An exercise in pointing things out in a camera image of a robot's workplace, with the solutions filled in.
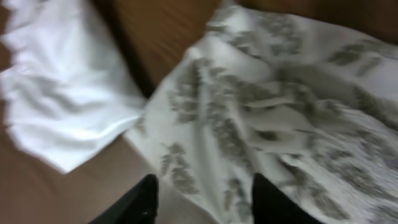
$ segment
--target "black object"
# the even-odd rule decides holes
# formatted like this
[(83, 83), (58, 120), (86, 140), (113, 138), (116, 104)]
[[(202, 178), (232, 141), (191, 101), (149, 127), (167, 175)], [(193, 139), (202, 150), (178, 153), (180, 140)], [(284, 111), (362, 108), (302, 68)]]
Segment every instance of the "black object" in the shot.
[(261, 174), (254, 175), (252, 201), (254, 224), (322, 224), (303, 211)]
[(158, 189), (156, 176), (145, 176), (89, 224), (154, 224), (158, 208)]

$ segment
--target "patterned cloth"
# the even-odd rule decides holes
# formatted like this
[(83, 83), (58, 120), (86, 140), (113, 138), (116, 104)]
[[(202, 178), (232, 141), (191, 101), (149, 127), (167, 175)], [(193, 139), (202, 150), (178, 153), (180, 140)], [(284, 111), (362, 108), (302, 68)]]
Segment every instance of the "patterned cloth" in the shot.
[(397, 59), (355, 30), (226, 6), (129, 137), (219, 223), (252, 223), (255, 172), (321, 222), (398, 223)]

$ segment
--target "crumpled fabric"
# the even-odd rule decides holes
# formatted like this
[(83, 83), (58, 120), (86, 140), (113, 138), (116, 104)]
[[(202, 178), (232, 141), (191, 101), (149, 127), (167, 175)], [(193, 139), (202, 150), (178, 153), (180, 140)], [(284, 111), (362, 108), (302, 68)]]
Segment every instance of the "crumpled fabric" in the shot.
[(126, 133), (161, 180), (218, 223), (253, 223), (256, 172), (323, 223), (397, 223), (397, 47), (235, 4), (207, 28)]
[(4, 122), (18, 148), (67, 173), (96, 155), (142, 113), (145, 99), (91, 5), (8, 0), (0, 74)]

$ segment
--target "white fabric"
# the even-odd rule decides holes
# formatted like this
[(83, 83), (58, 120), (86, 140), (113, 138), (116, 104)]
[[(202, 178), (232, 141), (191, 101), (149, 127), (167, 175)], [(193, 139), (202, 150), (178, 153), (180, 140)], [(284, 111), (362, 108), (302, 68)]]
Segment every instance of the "white fabric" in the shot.
[(5, 123), (23, 151), (60, 172), (96, 155), (141, 114), (145, 100), (108, 31), (84, 0), (8, 0), (1, 74)]
[(398, 223), (396, 46), (239, 6), (208, 30), (126, 133), (162, 179), (222, 224), (253, 222), (254, 172), (323, 223)]

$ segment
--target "white cloth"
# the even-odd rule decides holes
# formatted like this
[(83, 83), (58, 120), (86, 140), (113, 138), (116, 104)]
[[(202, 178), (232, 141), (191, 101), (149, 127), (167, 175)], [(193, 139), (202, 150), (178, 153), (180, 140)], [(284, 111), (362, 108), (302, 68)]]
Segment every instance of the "white cloth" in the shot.
[(222, 224), (253, 222), (254, 172), (323, 223), (398, 223), (397, 59), (355, 30), (230, 6), (126, 137)]
[(134, 124), (144, 98), (104, 24), (84, 0), (8, 0), (1, 77), (14, 142), (70, 172)]

